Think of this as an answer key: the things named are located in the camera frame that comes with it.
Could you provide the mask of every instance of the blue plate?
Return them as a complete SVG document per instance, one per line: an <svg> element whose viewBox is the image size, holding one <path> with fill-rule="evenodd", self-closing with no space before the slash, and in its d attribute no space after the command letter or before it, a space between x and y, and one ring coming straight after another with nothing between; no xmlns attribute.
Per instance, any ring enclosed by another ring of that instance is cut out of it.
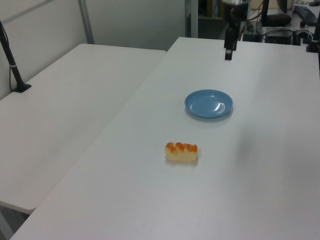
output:
<svg viewBox="0 0 320 240"><path fill-rule="evenodd" d="M226 115L232 108L231 97L217 90L199 90L186 97L185 108L201 118L217 118Z"/></svg>

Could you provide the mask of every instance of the black mount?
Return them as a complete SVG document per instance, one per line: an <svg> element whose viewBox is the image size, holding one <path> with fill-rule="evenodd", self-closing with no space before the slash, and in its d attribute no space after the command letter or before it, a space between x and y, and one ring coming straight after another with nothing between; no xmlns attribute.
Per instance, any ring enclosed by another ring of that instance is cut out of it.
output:
<svg viewBox="0 0 320 240"><path fill-rule="evenodd" d="M232 60L233 51L237 49L240 24L247 19L248 7L248 3L239 5L223 3L223 19L229 23L224 38L225 60Z"/></svg>
<svg viewBox="0 0 320 240"><path fill-rule="evenodd" d="M16 81L16 88L12 91L17 93L23 93L25 90L31 88L31 85L24 83L24 81L20 76L18 67L16 65L16 61L9 47L9 41L6 36L4 26L2 25L1 21L0 21L0 42L3 47L4 53L6 55L6 58L8 59L10 69L12 70L12 73Z"/></svg>
<svg viewBox="0 0 320 240"><path fill-rule="evenodd" d="M320 34L320 12L318 15L318 20L315 25L315 30L313 37L308 38L308 46L306 46L306 51L308 53L318 53L319 70L320 70L320 47L319 47L319 34Z"/></svg>

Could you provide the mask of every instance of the food item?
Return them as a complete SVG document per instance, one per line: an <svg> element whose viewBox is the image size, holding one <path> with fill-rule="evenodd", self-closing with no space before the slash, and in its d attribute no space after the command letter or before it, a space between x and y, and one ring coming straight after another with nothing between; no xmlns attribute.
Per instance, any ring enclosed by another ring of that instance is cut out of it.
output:
<svg viewBox="0 0 320 240"><path fill-rule="evenodd" d="M187 143L168 142L165 146L166 159L175 162L194 162L198 158L198 146Z"/></svg>

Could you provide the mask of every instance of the keyboard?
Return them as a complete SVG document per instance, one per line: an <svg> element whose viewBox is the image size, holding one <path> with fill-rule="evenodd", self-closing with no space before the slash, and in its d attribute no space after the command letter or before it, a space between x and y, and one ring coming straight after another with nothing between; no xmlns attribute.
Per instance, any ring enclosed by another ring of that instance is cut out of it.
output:
<svg viewBox="0 0 320 240"><path fill-rule="evenodd" d="M306 6L294 6L294 11L308 26L315 26L317 24L318 18Z"/></svg>

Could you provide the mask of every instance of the orange topping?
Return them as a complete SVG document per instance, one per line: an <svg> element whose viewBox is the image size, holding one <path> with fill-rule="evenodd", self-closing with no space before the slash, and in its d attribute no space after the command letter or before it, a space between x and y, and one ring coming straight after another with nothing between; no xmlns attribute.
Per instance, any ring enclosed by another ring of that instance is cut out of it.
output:
<svg viewBox="0 0 320 240"><path fill-rule="evenodd" d="M171 153L177 152L177 149L179 149L182 152L184 152L185 149L188 152L195 152L196 153L198 151L197 145L191 145L191 144L187 144L187 143L182 144L181 142L177 142L176 144L174 144L173 142L168 142L165 147L168 148Z"/></svg>
<svg viewBox="0 0 320 240"><path fill-rule="evenodd" d="M181 150L182 152L184 151L185 149L185 146L181 143L181 142L177 142L175 144L175 147L178 148L179 150Z"/></svg>
<svg viewBox="0 0 320 240"><path fill-rule="evenodd" d="M175 144L173 142L168 142L165 147L168 148L171 153L177 152Z"/></svg>
<svg viewBox="0 0 320 240"><path fill-rule="evenodd" d="M191 151L192 152L197 152L198 151L198 146L197 145L193 145Z"/></svg>

